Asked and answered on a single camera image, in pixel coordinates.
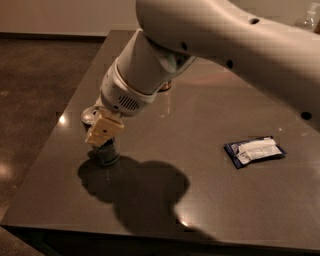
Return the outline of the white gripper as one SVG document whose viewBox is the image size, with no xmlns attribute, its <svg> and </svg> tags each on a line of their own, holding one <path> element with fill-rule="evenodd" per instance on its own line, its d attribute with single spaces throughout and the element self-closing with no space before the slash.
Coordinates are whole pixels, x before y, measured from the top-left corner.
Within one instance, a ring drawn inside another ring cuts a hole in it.
<svg viewBox="0 0 320 256">
<path fill-rule="evenodd" d="M 94 147 L 101 147 L 124 129 L 121 115 L 137 115 L 151 104 L 156 96 L 156 79 L 138 72 L 133 76 L 134 83 L 126 82 L 119 71 L 118 63 L 119 61 L 115 60 L 109 67 L 100 87 L 102 104 L 108 110 L 88 108 L 84 111 L 84 123 L 89 125 L 86 142 Z"/>
</svg>

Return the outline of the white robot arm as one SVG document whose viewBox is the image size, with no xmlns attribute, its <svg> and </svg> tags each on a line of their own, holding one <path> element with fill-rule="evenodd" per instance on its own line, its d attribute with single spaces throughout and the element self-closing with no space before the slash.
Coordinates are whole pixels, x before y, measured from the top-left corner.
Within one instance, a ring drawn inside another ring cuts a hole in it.
<svg viewBox="0 0 320 256">
<path fill-rule="evenodd" d="M 230 0 L 136 0 L 140 25 L 106 72 L 87 143 L 119 133 L 195 58 L 213 61 L 320 127 L 318 35 L 256 17 Z"/>
</svg>

